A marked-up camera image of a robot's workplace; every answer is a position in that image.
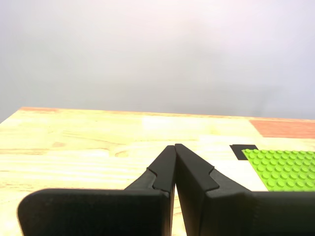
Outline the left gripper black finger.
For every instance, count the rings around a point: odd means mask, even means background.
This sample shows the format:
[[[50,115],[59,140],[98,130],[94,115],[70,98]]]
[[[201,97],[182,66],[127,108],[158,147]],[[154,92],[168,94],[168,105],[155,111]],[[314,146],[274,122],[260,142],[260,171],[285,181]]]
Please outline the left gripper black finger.
[[[182,144],[176,187],[189,236],[312,236],[313,192],[250,191]]]
[[[169,236],[176,151],[167,146],[123,190],[43,189],[22,199],[17,214],[26,236]]]

